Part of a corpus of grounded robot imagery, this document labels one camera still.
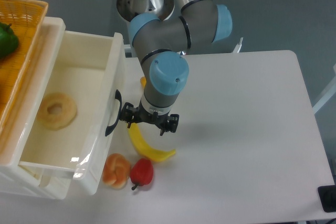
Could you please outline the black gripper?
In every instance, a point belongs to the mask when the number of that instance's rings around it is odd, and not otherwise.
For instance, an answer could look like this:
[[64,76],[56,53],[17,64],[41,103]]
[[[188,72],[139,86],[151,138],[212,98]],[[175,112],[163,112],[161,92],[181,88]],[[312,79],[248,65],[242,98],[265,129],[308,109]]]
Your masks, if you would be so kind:
[[126,102],[121,109],[120,121],[127,124],[129,129],[133,123],[147,123],[156,125],[160,129],[160,136],[166,132],[175,133],[179,124],[180,116],[178,114],[168,113],[159,115],[157,112],[148,112],[141,104],[134,107],[132,103]]

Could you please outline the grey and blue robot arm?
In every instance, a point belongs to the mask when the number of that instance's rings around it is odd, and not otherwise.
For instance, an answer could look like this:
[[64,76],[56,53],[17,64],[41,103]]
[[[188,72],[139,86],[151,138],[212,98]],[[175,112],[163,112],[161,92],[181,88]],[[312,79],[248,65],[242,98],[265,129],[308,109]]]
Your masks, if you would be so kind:
[[130,46],[146,85],[138,106],[120,103],[117,120],[175,132],[179,116],[171,108],[189,74],[181,52],[227,38],[233,29],[231,13],[213,0],[119,0],[118,12],[129,23]]

